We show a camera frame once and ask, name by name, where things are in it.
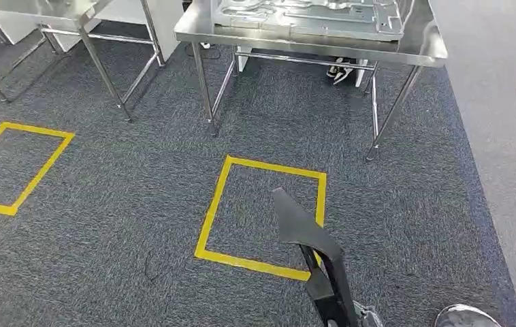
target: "gray floor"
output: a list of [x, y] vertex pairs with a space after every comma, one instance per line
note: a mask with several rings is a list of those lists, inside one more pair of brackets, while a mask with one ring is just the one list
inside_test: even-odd
[[441, 1], [449, 75], [516, 289], [516, 1]]
[[[122, 86], [150, 51], [98, 49]], [[39, 54], [46, 61], [47, 50]], [[221, 52], [207, 60], [213, 92], [228, 52], [206, 53]], [[19, 93], [18, 77], [31, 77], [40, 61], [2, 87]], [[299, 281], [193, 257], [226, 154], [327, 173], [325, 228], [346, 251], [354, 298], [376, 305], [387, 326], [428, 326], [455, 302], [516, 326], [516, 296], [446, 71], [424, 72], [372, 163], [363, 159], [368, 98], [333, 87], [324, 72], [252, 60], [227, 91], [215, 139], [205, 133], [183, 45], [150, 76], [133, 123], [112, 105], [81, 46], [14, 103], [0, 103], [0, 122], [76, 133], [18, 214], [0, 216], [0, 326], [318, 326]], [[382, 108], [407, 72], [379, 72], [388, 81], [379, 96], [390, 99]], [[1, 163], [0, 201], [18, 195], [54, 142], [13, 139], [18, 155]], [[269, 192], [277, 186], [313, 210], [307, 178], [235, 167], [208, 248], [300, 267], [295, 249], [276, 243]]]

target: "metal sheet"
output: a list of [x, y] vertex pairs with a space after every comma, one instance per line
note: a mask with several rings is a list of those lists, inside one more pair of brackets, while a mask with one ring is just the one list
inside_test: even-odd
[[448, 57], [428, 0], [399, 0], [404, 36], [398, 42], [303, 35], [215, 26], [210, 0], [195, 0], [174, 28], [185, 42], [232, 44], [315, 55], [390, 61], [440, 67]]
[[212, 21], [288, 34], [378, 41], [403, 36], [396, 0], [212, 0]]
[[0, 12], [72, 20], [81, 25], [113, 0], [0, 0]]

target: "gray carpet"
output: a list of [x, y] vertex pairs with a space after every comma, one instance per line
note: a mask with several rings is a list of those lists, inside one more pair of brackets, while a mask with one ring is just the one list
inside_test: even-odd
[[[151, 51], [96, 44], [122, 88]], [[15, 51], [0, 55], [0, 67]], [[52, 58], [45, 46], [1, 84], [18, 97], [0, 102], [0, 122], [76, 137], [17, 215], [0, 215], [0, 326], [319, 326], [302, 282], [194, 258], [226, 154], [327, 173], [325, 229], [345, 250], [353, 297], [376, 305], [386, 326], [429, 326], [456, 302], [516, 326], [515, 293], [444, 69], [424, 71], [379, 159], [367, 163], [369, 99], [349, 83], [333, 87], [324, 67], [251, 59], [211, 138], [187, 53], [180, 45], [149, 73], [129, 106], [132, 123], [80, 45], [30, 87]], [[211, 94], [228, 53], [205, 52], [221, 54], [206, 60]], [[381, 108], [408, 71], [382, 66]], [[22, 133], [0, 139], [0, 202], [19, 195], [55, 144]], [[313, 212], [312, 179], [234, 166], [207, 248], [303, 267], [296, 249], [277, 242], [269, 193], [279, 186]]]

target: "shoe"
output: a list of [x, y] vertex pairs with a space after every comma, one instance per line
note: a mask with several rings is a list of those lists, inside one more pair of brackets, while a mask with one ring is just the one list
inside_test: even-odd
[[338, 74], [336, 74], [336, 76], [334, 77], [334, 85], [345, 80], [353, 70], [354, 70], [354, 68], [342, 68], [342, 67], [339, 68]]
[[[344, 58], [338, 57], [336, 59], [336, 62], [337, 63], [341, 63], [343, 60], [344, 60]], [[339, 70], [339, 67], [330, 66], [330, 68], [328, 68], [328, 72], [326, 72], [326, 76], [331, 77], [331, 78], [335, 78], [336, 74], [338, 74], [338, 70]]]
[[485, 312], [468, 305], [451, 305], [444, 308], [433, 327], [500, 327], [498, 322]]

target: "yellow tape square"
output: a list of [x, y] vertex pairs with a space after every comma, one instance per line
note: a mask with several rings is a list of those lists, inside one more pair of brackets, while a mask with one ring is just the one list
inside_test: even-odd
[[222, 167], [222, 171], [220, 176], [218, 177], [218, 183], [216, 185], [216, 191], [214, 192], [214, 197], [212, 202], [210, 203], [210, 208], [206, 213], [206, 218], [204, 219], [204, 224], [202, 226], [200, 237], [198, 239], [198, 244], [196, 245], [196, 250], [194, 252], [194, 256], [200, 259], [210, 260], [213, 262], [219, 262], [221, 264], [228, 264], [230, 266], [243, 267], [246, 269], [259, 271], [261, 273], [272, 274], [280, 277], [286, 277], [291, 279], [297, 279], [300, 281], [307, 281], [310, 278], [310, 272], [305, 270], [298, 270], [293, 268], [287, 268], [282, 266], [276, 266], [273, 264], [267, 264], [265, 262], [258, 262], [254, 260], [234, 257], [232, 255], [227, 255], [223, 253], [213, 252], [206, 250], [206, 243], [208, 242], [208, 236], [210, 235], [210, 229], [212, 228], [212, 223], [214, 222], [214, 217], [216, 212], [218, 211], [218, 204], [220, 203], [220, 199], [222, 197], [222, 192], [224, 190], [224, 186], [226, 184], [226, 179], [228, 177], [228, 173], [230, 171], [230, 167], [233, 164], [251, 167], [251, 168], [259, 168], [265, 170], [273, 170], [275, 172], [284, 172], [287, 174], [300, 175], [310, 178], [318, 179], [318, 192], [317, 192], [317, 200], [316, 200], [316, 222], [323, 226], [324, 224], [324, 202], [326, 198], [326, 173], [324, 172], [315, 172], [312, 170], [305, 170], [299, 168], [292, 168], [287, 166], [275, 165], [272, 163], [265, 163], [261, 161], [242, 159], [226, 156], [226, 160], [224, 161], [224, 166]]
[[29, 125], [21, 125], [16, 123], [10, 123], [4, 121], [0, 124], [0, 135], [6, 129], [17, 129], [20, 131], [29, 131], [31, 133], [49, 135], [49, 136], [57, 136], [63, 138], [62, 143], [58, 146], [58, 148], [54, 151], [54, 153], [50, 156], [50, 159], [46, 161], [46, 163], [42, 166], [42, 168], [37, 172], [37, 174], [33, 177], [33, 179], [29, 182], [29, 184], [22, 191], [18, 199], [11, 206], [4, 206], [0, 204], [0, 214], [14, 216], [18, 212], [18, 208], [25, 201], [25, 199], [29, 196], [29, 194], [33, 191], [35, 186], [39, 183], [39, 181], [44, 177], [44, 175], [48, 172], [48, 170], [52, 167], [54, 162], [58, 159], [60, 154], [63, 152], [65, 147], [69, 144], [72, 138], [74, 138], [74, 133], [68, 133], [66, 131], [56, 131], [54, 129], [47, 129], [43, 127], [29, 126]]

